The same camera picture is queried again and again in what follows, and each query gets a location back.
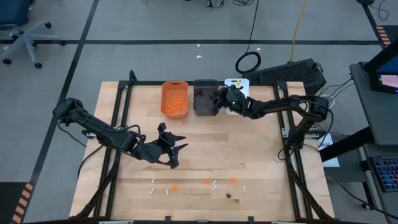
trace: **table leg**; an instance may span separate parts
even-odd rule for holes
[[[364,128],[331,146],[320,151],[322,162],[338,157],[353,149],[357,149],[366,143],[374,143],[373,133],[370,127]]]

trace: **office chair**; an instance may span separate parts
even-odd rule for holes
[[[42,68],[42,64],[36,61],[34,47],[37,46],[34,40],[59,40],[59,44],[64,46],[65,41],[60,40],[56,35],[41,35],[37,31],[43,27],[51,28],[51,23],[41,21],[27,31],[23,31],[21,26],[27,22],[27,15],[30,4],[28,0],[0,0],[0,30],[6,30],[14,42],[1,55],[2,62],[10,65],[12,61],[8,58],[19,47],[26,46],[30,58],[36,68]]]

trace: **orange striped tape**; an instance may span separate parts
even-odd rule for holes
[[[12,216],[13,224],[20,224],[24,221],[27,205],[30,201],[30,196],[32,195],[33,185],[27,183],[25,188],[22,190],[21,197],[18,201],[18,205],[15,209],[15,214]]]

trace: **yellow object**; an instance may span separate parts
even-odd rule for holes
[[[304,2],[303,8],[301,9],[300,17],[299,17],[299,19],[298,19],[298,22],[297,22],[297,25],[296,25],[296,29],[294,30],[293,44],[292,44],[292,54],[290,55],[290,62],[292,62],[292,61],[293,61],[293,55],[294,55],[294,43],[295,43],[295,41],[296,41],[297,29],[299,28],[299,25],[300,25],[301,19],[303,18],[304,9],[305,9],[305,6],[307,5],[307,1],[308,1],[308,0],[305,0],[305,2]]]

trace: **white paper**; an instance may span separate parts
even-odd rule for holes
[[[331,140],[331,135],[327,134],[326,136],[323,136],[322,138],[318,139],[318,149],[321,151],[325,147],[328,147],[333,144],[333,140]],[[328,161],[323,162],[323,167],[340,167],[340,164],[338,163],[338,159],[333,158]]]

